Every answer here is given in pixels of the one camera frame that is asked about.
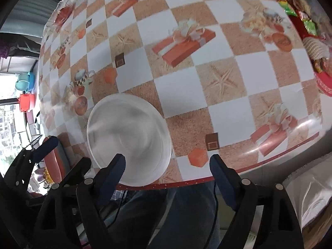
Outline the pink square plate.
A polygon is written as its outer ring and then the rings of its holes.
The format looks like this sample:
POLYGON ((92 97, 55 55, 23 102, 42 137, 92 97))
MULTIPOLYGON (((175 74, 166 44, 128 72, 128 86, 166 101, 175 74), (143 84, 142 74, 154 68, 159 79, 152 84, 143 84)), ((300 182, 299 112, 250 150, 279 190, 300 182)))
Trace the pink square plate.
POLYGON ((44 163, 55 183, 60 183, 70 171, 70 163, 61 142, 44 158, 44 163))

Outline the white foam bowl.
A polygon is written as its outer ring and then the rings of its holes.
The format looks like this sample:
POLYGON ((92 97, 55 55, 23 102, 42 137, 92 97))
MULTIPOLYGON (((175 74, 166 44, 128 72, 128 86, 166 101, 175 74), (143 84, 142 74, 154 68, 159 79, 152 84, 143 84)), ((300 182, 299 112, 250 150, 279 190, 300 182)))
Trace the white foam bowl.
POLYGON ((99 168, 116 154, 125 157, 120 184, 129 187, 158 180, 172 155, 165 119, 148 101, 130 94, 112 94, 95 105, 88 118, 87 143, 99 168))

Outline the checkered blue cloth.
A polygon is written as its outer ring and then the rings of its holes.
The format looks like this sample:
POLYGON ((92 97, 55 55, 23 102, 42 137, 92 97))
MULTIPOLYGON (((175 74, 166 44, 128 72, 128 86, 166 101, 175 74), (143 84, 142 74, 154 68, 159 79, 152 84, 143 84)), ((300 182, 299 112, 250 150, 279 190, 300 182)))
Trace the checkered blue cloth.
POLYGON ((115 190, 112 194, 111 200, 112 201, 124 201, 126 199, 128 190, 115 190))

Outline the gold foil bag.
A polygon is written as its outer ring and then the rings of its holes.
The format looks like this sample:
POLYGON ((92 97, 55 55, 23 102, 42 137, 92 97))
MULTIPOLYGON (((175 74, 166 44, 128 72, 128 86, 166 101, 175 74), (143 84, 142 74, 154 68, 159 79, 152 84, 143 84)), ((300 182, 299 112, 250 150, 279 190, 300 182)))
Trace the gold foil bag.
POLYGON ((44 178, 44 181, 49 185, 52 185, 54 183, 54 181, 52 180, 52 178, 50 176, 50 173, 48 172, 48 170, 46 168, 43 171, 43 178, 44 178))

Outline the white fabric cushion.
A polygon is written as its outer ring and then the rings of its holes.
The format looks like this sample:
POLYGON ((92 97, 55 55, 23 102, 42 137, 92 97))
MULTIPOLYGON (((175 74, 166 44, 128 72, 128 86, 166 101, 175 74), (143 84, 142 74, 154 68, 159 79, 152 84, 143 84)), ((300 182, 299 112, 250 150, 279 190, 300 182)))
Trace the white fabric cushion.
POLYGON ((331 153, 291 173, 282 183, 303 229, 331 200, 331 153))

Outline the teal plastic basin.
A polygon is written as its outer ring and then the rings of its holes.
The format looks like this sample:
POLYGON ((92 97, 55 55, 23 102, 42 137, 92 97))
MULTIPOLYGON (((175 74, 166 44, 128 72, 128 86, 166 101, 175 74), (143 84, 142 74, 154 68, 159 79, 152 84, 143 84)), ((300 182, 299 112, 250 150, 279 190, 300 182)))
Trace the teal plastic basin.
POLYGON ((30 75, 18 74, 15 88, 21 92, 27 92, 29 90, 30 75))

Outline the blue plastic basin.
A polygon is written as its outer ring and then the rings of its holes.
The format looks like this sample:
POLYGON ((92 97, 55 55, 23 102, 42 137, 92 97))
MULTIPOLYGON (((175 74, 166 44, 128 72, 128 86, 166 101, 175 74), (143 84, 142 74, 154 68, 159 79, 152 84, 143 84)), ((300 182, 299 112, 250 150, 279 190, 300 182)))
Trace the blue plastic basin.
POLYGON ((33 90, 35 84, 35 76, 33 72, 28 72, 28 77, 29 77, 29 86, 27 88, 27 93, 33 90))

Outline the snack packets pile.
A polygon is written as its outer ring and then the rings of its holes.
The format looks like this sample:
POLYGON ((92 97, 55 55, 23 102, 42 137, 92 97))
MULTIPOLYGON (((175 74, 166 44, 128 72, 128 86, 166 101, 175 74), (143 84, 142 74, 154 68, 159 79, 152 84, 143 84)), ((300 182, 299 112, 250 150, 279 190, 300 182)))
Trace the snack packets pile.
POLYGON ((303 42, 319 89, 331 96, 331 23, 318 16, 306 0, 275 0, 290 17, 303 42))

